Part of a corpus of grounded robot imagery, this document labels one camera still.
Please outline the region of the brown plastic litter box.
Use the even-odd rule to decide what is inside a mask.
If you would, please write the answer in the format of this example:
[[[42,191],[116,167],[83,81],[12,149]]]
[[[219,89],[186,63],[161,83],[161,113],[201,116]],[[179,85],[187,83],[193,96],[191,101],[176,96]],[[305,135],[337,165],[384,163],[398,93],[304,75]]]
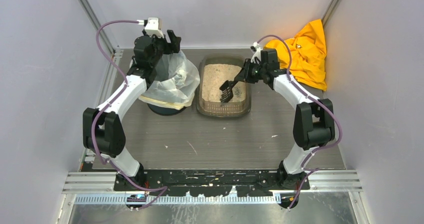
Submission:
[[[241,71],[244,58],[233,54],[210,54],[199,64],[200,85],[196,108],[203,115],[220,118],[241,117],[251,110],[251,87],[237,82],[232,95],[224,83],[232,82]]]

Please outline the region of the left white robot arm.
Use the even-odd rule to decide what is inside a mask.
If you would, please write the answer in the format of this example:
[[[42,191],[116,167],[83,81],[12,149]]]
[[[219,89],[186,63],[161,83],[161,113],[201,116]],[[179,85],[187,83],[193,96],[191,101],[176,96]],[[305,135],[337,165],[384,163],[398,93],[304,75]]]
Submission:
[[[144,186],[143,165],[126,149],[122,119],[132,104],[151,86],[156,66],[164,55],[180,51],[181,38],[171,29],[164,38],[146,31],[134,41],[133,56],[125,79],[113,95],[97,108],[87,108],[82,115],[83,146],[108,160],[120,175]]]

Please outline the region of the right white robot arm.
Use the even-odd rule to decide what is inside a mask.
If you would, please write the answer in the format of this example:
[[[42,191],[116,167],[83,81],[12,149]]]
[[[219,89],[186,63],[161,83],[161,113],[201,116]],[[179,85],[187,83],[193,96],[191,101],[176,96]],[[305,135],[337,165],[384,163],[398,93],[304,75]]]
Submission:
[[[335,121],[331,116],[333,104],[328,99],[319,99],[303,88],[288,69],[281,69],[275,49],[253,48],[241,71],[220,89],[231,94],[239,82],[263,81],[271,90],[280,94],[294,109],[292,135],[294,145],[289,155],[280,162],[275,179],[280,187],[300,184],[305,165],[319,148],[335,138]]]

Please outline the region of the black litter scoop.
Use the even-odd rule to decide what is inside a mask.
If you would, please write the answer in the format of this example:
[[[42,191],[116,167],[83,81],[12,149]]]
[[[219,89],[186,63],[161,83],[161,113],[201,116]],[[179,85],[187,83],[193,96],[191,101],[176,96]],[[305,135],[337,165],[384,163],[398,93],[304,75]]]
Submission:
[[[239,82],[235,82],[235,81],[231,81],[231,80],[226,80],[221,87],[219,88],[221,91],[221,95],[220,95],[220,102],[221,103],[228,103],[232,100],[232,98],[234,97],[233,94],[233,88],[238,84]]]

